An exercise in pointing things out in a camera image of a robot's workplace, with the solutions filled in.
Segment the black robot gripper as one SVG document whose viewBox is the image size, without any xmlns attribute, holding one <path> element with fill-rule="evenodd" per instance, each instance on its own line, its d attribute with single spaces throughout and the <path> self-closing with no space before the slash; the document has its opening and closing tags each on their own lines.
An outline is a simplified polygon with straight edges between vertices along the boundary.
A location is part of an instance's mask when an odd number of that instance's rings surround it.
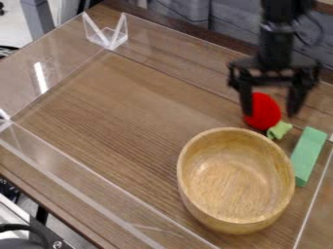
<svg viewBox="0 0 333 249">
<path fill-rule="evenodd" d="M 286 112 L 291 118 L 299 113 L 309 91 L 320 82 L 322 66 L 309 57 L 294 57 L 282 67 L 271 67 L 257 57 L 247 57 L 231 61 L 227 68 L 227 85 L 239 90 L 243 114 L 253 115 L 253 87 L 289 87 Z"/>
</svg>

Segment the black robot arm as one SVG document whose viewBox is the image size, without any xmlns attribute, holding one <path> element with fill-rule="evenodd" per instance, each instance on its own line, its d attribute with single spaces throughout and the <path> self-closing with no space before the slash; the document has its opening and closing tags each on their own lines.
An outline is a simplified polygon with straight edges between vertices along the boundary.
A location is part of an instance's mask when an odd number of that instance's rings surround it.
<svg viewBox="0 0 333 249">
<path fill-rule="evenodd" d="M 320 82 L 321 62 L 294 51 L 299 17 L 310 17 L 316 0 L 261 0 L 259 49 L 230 61 L 227 84 L 238 91 L 242 112 L 254 113 L 253 87 L 287 87 L 287 116 L 298 114 Z"/>
</svg>

